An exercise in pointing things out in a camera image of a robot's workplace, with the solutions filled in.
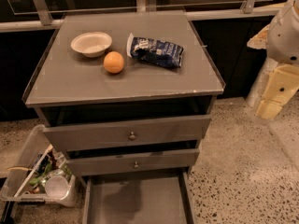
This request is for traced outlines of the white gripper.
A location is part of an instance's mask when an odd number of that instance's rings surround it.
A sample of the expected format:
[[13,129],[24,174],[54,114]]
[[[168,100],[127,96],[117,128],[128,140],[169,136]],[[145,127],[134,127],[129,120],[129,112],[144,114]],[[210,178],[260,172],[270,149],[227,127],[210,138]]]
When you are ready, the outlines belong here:
[[[266,49],[269,26],[266,25],[247,43],[251,49]],[[280,63],[270,74],[256,116],[273,119],[299,90],[299,66]]]

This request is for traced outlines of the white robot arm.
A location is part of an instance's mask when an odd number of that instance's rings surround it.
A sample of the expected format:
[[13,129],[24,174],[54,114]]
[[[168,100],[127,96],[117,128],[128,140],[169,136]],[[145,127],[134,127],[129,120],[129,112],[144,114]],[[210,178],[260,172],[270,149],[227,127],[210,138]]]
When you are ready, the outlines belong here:
[[299,0],[288,0],[247,46],[265,49],[267,57],[278,63],[269,73],[256,110],[258,117],[273,119],[299,89]]

